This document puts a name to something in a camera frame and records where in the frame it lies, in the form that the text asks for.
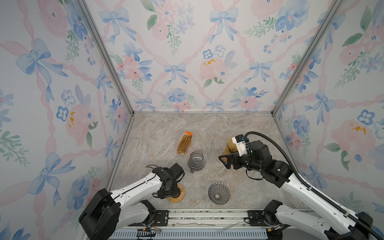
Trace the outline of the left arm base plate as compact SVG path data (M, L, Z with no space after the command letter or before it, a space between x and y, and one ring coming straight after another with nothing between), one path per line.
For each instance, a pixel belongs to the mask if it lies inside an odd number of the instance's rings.
M129 225L129 227L167 227L169 222L169 210L156 210L142 222L134 223Z

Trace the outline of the orange glass carafe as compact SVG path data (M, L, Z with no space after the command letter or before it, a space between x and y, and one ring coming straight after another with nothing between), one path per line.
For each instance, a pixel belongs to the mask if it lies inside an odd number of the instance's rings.
M225 150L223 151L222 155L229 155L231 154L231 151L230 149L228 149L228 147L225 148Z

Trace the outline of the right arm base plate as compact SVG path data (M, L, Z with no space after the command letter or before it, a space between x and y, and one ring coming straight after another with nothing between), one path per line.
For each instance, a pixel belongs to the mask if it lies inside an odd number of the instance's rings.
M269 227L278 228L285 226L276 217L276 213L265 212L260 210L247 211L248 216L244 218L244 222L252 227Z

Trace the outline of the grey glass carafe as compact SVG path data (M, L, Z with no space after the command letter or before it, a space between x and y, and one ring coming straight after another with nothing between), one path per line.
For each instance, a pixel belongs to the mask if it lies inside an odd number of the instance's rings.
M191 153L190 158L188 159L188 167L190 173L201 171L206 165L204 155L202 151L194 151Z

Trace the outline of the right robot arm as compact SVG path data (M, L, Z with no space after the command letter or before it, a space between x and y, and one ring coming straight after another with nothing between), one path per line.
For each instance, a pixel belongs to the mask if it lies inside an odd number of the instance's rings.
M292 226L323 240L382 239L373 230L372 217L365 212L356 213L327 197L303 179L287 161L274 160L268 146L261 141L247 143L234 138L233 142L237 150L219 156L227 169L257 171L262 180L294 195L318 214L317 217L308 215L272 200L263 211L263 219L268 225L279 225L280 232L286 226Z

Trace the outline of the coffee filter pack orange clip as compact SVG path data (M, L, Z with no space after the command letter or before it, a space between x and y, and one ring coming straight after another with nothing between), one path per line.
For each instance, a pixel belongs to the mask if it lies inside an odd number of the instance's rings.
M178 154L184 155L187 152L189 146L192 143L192 137L193 137L193 134L190 132L185 131L183 133L183 135L181 136L181 138L179 140L179 145L177 148Z

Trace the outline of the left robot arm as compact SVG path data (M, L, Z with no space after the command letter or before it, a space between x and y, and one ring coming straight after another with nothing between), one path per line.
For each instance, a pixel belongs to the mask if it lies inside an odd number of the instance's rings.
M130 225L151 227L161 217L145 197L180 197L179 182L184 176L177 163L170 168L154 166L146 177L131 185L111 192L101 189L80 215L79 223L90 240L107 240L116 230Z

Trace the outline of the grey glass dripper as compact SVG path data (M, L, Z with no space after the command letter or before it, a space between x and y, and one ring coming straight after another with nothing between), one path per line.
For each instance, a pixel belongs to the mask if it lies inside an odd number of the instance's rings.
M210 185L208 195L210 200L216 205L225 205L231 197L229 188L220 182Z

